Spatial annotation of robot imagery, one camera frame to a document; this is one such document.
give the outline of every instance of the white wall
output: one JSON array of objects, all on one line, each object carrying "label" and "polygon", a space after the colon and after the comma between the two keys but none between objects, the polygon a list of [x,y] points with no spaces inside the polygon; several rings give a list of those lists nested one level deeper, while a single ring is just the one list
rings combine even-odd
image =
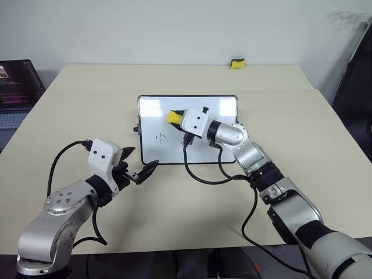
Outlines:
[{"label": "white wall", "polygon": [[371,0],[0,0],[0,60],[45,85],[65,63],[299,64],[330,101]]}]

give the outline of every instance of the whiteboard frame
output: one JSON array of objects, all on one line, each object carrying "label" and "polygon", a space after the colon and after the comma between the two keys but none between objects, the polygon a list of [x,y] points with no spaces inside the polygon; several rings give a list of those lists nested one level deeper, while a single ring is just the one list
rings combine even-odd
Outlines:
[{"label": "whiteboard frame", "polygon": [[[137,108],[138,108],[138,133],[139,133],[139,141],[140,141],[140,147],[141,147],[141,162],[142,164],[146,165],[144,162],[144,153],[143,153],[143,147],[142,147],[142,125],[141,125],[141,111],[140,111],[140,98],[141,97],[234,97],[236,100],[236,108],[235,108],[235,122],[239,123],[238,121],[238,97],[234,94],[225,94],[225,95],[140,95],[137,98]],[[222,162],[222,164],[232,164],[235,163],[235,158],[231,162]],[[184,164],[184,163],[158,163],[161,165],[172,165],[172,164]],[[188,164],[218,164],[218,162],[191,162]]]}]

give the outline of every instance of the white table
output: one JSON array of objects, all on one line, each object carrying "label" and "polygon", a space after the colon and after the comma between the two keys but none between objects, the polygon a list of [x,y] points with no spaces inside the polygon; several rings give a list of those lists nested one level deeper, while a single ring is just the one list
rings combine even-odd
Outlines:
[{"label": "white table", "polygon": [[[0,154],[1,254],[17,253],[20,234],[43,206],[51,163],[67,144],[101,138],[135,146],[129,168],[142,169],[133,132],[141,94],[235,94],[240,123],[317,205],[326,225],[355,238],[371,235],[371,164],[298,66],[67,65]],[[82,147],[68,150],[52,189],[86,179],[87,157]],[[191,168],[205,179],[221,178],[216,165]],[[240,172],[236,164],[226,170]],[[243,182],[204,185],[184,166],[159,166],[98,212],[108,246],[85,242],[74,253],[249,245],[239,231],[252,203]],[[282,243],[266,210],[260,201],[246,231],[261,244]],[[77,238],[93,235],[87,221]]]}]

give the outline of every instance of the laptop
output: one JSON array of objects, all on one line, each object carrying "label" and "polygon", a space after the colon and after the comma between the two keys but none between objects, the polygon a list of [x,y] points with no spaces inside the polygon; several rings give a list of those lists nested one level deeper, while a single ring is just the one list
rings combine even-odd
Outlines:
[{"label": "laptop", "polygon": [[30,60],[0,61],[0,151],[44,91]]}]

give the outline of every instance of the laptop keyboard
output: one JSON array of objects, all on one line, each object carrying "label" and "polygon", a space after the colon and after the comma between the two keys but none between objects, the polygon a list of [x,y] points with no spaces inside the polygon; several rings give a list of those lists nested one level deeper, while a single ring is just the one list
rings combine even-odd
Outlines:
[{"label": "laptop keyboard", "polygon": [[0,114],[0,130],[17,129],[27,113],[3,113]]}]

